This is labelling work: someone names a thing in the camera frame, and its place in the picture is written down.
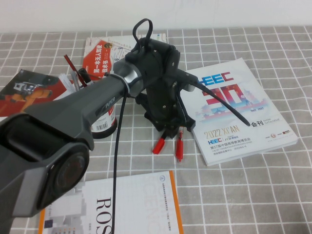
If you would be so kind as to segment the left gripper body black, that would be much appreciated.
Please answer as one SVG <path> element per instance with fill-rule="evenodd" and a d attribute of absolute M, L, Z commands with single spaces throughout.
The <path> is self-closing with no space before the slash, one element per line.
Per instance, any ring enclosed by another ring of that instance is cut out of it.
<path fill-rule="evenodd" d="M 180 94 L 186 86 L 186 82 L 158 79 L 146 88 L 145 117 L 159 132 L 174 126 L 185 127 L 190 132 L 195 127 L 195 120 L 188 115 Z"/>

